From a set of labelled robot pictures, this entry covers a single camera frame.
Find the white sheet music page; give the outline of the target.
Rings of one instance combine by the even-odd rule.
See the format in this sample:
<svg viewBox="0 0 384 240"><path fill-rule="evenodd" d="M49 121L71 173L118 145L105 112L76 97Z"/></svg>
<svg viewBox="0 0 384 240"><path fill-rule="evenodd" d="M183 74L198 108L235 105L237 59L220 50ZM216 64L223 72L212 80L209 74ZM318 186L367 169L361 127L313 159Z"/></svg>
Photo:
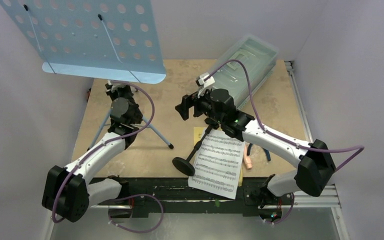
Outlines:
<svg viewBox="0 0 384 240"><path fill-rule="evenodd" d="M239 186L244 145L243 141L213 129L194 155L195 174L188 178L188 186L234 200Z"/></svg>

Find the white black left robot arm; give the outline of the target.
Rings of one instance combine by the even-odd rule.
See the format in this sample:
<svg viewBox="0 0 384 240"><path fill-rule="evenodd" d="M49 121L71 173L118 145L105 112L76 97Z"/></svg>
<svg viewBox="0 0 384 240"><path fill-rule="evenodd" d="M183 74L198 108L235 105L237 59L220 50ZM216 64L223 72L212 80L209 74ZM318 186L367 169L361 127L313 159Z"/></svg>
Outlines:
<svg viewBox="0 0 384 240"><path fill-rule="evenodd" d="M47 173L42 206L51 211L54 223L78 221L94 205L112 200L126 203L129 191L119 176L108 176L92 183L96 174L136 139L143 114L129 86L108 82L106 94L111 98L110 127L100 141L77 160L64 167L55 165Z"/></svg>

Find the light blue music stand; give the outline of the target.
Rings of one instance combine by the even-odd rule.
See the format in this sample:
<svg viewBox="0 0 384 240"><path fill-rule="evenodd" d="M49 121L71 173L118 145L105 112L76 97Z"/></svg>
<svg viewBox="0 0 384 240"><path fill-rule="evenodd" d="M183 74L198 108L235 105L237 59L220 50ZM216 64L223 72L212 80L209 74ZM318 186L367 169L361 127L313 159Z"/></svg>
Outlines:
<svg viewBox="0 0 384 240"><path fill-rule="evenodd" d="M42 70L141 84L166 78L149 0L2 0Z"/></svg>

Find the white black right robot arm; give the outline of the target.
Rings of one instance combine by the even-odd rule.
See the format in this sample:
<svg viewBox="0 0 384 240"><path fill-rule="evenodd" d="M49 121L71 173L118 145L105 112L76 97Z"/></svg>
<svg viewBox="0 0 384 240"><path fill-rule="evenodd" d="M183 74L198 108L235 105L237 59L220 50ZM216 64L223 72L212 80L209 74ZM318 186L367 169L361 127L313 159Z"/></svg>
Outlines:
<svg viewBox="0 0 384 240"><path fill-rule="evenodd" d="M181 103L175 106L175 110L185 121L189 118L190 108L194 110L194 117L207 116L227 136L260 146L296 168L266 180L260 196L268 204L274 203L284 194L297 191L318 197L336 170L323 141L316 139L311 143L295 139L268 126L260 126L257 118L236 108L234 99L226 89L212 90L203 96L198 96L197 92L184 95Z"/></svg>

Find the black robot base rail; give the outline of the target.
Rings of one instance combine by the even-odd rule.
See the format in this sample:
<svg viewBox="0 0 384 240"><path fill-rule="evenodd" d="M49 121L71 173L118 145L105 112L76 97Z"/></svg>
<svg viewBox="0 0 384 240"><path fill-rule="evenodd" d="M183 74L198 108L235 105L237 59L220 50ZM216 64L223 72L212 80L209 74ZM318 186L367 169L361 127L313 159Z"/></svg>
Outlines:
<svg viewBox="0 0 384 240"><path fill-rule="evenodd" d="M121 196L101 203L125 207L133 218L150 213L174 214L241 214L275 221L282 217L281 200L264 192L265 177L246 177L235 199L188 186L182 177L127 177L122 181Z"/></svg>

